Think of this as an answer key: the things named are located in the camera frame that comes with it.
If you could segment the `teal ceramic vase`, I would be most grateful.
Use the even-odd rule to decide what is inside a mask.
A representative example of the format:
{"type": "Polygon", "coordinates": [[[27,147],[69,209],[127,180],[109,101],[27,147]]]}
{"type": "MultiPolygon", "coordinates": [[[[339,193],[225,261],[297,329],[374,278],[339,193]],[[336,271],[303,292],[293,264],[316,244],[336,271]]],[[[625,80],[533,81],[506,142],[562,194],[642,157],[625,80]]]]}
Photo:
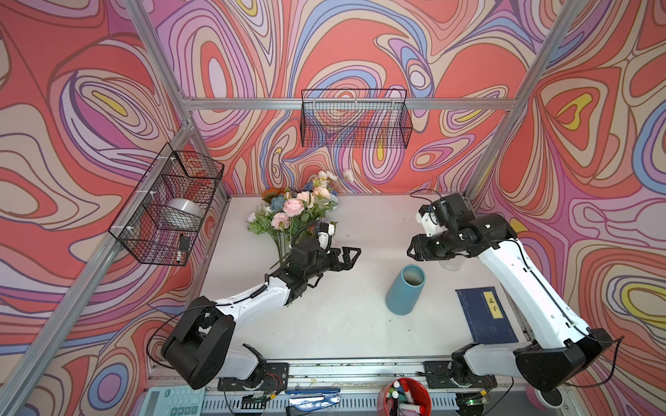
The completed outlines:
{"type": "Polygon", "coordinates": [[[426,283],[422,268],[408,265],[401,269],[385,296],[385,303],[395,315],[408,315],[416,306],[426,283]]]}

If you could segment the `pink rose stem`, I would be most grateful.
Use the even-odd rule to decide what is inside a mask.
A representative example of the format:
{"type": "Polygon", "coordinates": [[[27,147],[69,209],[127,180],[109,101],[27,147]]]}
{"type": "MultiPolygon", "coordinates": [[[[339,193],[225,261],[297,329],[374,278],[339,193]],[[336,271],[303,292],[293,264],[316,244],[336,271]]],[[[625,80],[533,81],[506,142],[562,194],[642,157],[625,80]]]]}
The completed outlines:
{"type": "Polygon", "coordinates": [[[291,251],[292,240],[301,228],[300,217],[305,206],[296,198],[280,196],[269,207],[272,211],[269,232],[279,253],[279,264],[282,265],[291,251]]]}

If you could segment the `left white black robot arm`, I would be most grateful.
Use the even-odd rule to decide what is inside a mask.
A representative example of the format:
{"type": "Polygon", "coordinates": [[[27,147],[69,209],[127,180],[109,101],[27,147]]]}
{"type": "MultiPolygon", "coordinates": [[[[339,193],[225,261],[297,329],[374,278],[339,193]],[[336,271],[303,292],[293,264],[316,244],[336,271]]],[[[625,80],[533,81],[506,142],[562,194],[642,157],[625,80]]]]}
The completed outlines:
{"type": "Polygon", "coordinates": [[[235,330],[287,307],[317,287],[326,272],[352,270],[361,253],[357,247],[322,245],[313,237],[299,241],[283,265],[265,275],[263,284],[227,300],[195,299],[166,338],[162,357],[193,390],[215,379],[258,388],[270,379],[265,357],[247,343],[233,349],[235,330]]]}

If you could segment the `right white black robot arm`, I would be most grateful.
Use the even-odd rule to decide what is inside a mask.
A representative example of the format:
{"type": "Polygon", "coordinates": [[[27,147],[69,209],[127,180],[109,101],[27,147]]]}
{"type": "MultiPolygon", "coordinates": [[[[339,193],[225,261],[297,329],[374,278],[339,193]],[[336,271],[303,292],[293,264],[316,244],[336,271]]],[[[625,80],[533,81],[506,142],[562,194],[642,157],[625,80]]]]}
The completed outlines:
{"type": "Polygon", "coordinates": [[[498,214],[475,214],[459,193],[428,202],[416,221],[424,232],[408,248],[418,262],[477,258],[498,279],[532,331],[525,343],[471,343],[451,355],[449,377],[465,385],[482,376],[521,378],[550,393],[586,370],[614,343],[593,329],[546,281],[517,232],[498,214]]]}

